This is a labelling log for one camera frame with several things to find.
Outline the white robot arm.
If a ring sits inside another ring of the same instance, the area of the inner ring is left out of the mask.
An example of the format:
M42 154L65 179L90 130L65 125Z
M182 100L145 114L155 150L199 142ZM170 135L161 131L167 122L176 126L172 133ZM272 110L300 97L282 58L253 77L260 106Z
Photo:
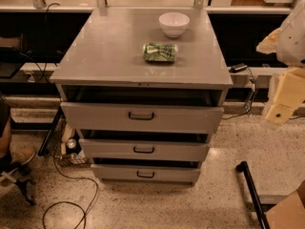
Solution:
M285 124L305 101L305 1L298 2L278 29L272 31L256 50L274 52L279 62L288 66L275 75L269 89L269 101L263 111L265 127L275 129Z

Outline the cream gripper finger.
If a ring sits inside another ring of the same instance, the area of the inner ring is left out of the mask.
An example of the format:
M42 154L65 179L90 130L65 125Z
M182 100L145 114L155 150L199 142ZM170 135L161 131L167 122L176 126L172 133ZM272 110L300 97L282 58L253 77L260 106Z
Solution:
M273 92L264 109L263 125L276 129L285 124L305 101L305 69L290 67L274 80Z
M261 42L258 43L258 45L256 46L256 50L264 54L279 53L280 33L281 33L280 28L277 28L271 33L269 33Z

